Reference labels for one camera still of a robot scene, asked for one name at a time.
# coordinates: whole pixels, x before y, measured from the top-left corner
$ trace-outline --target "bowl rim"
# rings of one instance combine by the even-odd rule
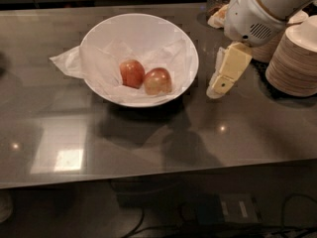
[[[198,73],[198,68],[199,68],[199,55],[198,55],[198,51],[194,45],[194,43],[192,42],[192,40],[189,38],[189,36],[181,29],[179,28],[178,26],[176,26],[175,24],[173,24],[172,22],[170,22],[169,20],[166,20],[162,17],[159,17],[159,16],[155,16],[155,15],[151,15],[151,14],[145,14],[145,13],[124,13],[124,14],[120,14],[120,15],[116,15],[116,16],[113,16],[113,17],[110,17],[108,19],[105,19],[103,21],[101,21],[100,23],[98,23],[97,25],[95,25],[92,29],[89,30],[89,32],[85,35],[85,37],[82,39],[80,45],[82,46],[84,42],[86,42],[86,39],[87,37],[89,36],[89,34],[91,32],[93,32],[99,25],[102,25],[102,24],[105,24],[105,22],[107,21],[110,21],[110,20],[113,20],[115,18],[121,18],[121,17],[127,17],[127,16],[142,16],[142,17],[152,17],[152,18],[156,18],[156,19],[159,19],[159,20],[162,20],[162,21],[165,21],[166,23],[168,24],[171,24],[173,25],[182,35],[185,39],[187,39],[189,41],[189,43],[193,46],[193,49],[194,49],[194,52],[193,52],[193,62],[196,62],[197,64],[194,65],[195,67],[195,70],[193,70],[194,74],[192,76],[192,79],[189,80],[189,83],[188,85],[185,85],[185,87],[182,87],[182,90],[179,92],[179,94],[174,94],[173,98],[170,98],[170,99],[167,99],[166,101],[161,101],[159,103],[140,103],[138,105],[136,105],[136,103],[119,103],[119,102],[116,102],[114,100],[112,100],[111,98],[108,97],[108,95],[104,95],[102,94],[101,92],[98,92],[94,87],[92,87],[90,84],[89,84],[89,81],[85,78],[84,81],[85,83],[89,86],[89,88],[95,92],[96,94],[98,94],[100,97],[112,102],[112,103],[115,103],[115,104],[118,104],[118,105],[121,105],[121,106],[125,106],[125,107],[133,107],[133,108],[147,108],[147,107],[156,107],[156,106],[160,106],[160,105],[163,105],[171,100],[174,100],[176,98],[178,98],[181,94],[183,94],[189,87],[190,85],[192,84],[192,82],[194,81],[194,78],[196,77],[197,73]]]

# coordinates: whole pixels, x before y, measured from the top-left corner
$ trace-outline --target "red apple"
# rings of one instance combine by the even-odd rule
[[[157,95],[171,92],[171,78],[167,69],[156,67],[150,70],[144,80],[146,94]]]
[[[145,69],[135,59],[128,59],[120,64],[123,85],[139,89],[145,77]]]

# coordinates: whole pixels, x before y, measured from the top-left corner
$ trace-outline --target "stack of plates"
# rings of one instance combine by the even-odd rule
[[[289,19],[287,27],[301,24],[306,19],[308,19],[308,14],[303,11],[299,11]],[[253,59],[269,63],[283,34],[284,31],[279,33],[277,36],[273,37],[267,44],[264,44],[260,47],[252,48]]]
[[[287,94],[307,97],[317,93],[317,16],[286,30],[265,75]]]

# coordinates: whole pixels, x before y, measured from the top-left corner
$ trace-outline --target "metal table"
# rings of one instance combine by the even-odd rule
[[[181,27],[198,50],[197,77],[176,100],[121,107],[49,61],[97,23],[135,12]],[[315,159],[316,97],[272,100],[250,66],[227,96],[208,99],[230,41],[204,13],[204,4],[0,12],[0,187]]]

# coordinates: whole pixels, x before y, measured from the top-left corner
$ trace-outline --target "black vent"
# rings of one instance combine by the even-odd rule
[[[255,25],[251,25],[250,32],[253,36],[259,39],[265,39],[270,36],[271,30],[265,25],[257,23]]]

